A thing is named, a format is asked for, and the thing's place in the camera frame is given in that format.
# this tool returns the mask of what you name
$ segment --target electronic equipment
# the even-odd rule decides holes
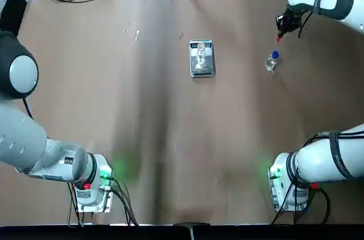
[[[192,78],[206,78],[215,75],[214,49],[211,40],[189,42],[189,74]]]

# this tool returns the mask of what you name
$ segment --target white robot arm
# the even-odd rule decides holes
[[[301,28],[301,16],[309,11],[364,33],[364,0],[288,0],[285,13],[276,18],[278,38]],[[281,153],[268,169],[271,199],[276,212],[304,210],[308,205],[310,183],[364,176],[362,139],[364,124],[342,133],[319,133],[303,148]]]
[[[0,0],[0,14],[7,0]],[[110,208],[113,171],[102,155],[76,144],[49,139],[44,129],[14,104],[38,83],[38,66],[16,37],[0,31],[0,162],[38,179],[75,185],[80,211]]]
[[[301,28],[306,12],[324,15],[364,33],[364,0],[288,0],[286,11],[276,17],[278,38]]]

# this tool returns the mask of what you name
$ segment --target tabletop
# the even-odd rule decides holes
[[[294,32],[277,45],[284,9],[285,0],[30,1],[19,40],[40,69],[33,116],[52,138],[109,159],[139,223],[269,223],[266,173],[277,154],[364,121],[362,36],[313,16],[301,39]],[[188,42],[201,38],[214,43],[216,75],[193,80]],[[264,62],[275,49],[282,62],[270,74]],[[9,175],[0,177],[9,190],[1,224],[66,223],[65,184],[6,165],[0,173]],[[329,222],[364,221],[359,182],[324,188]],[[314,203],[302,222],[322,219],[323,198]],[[117,200],[94,216],[124,221]]]

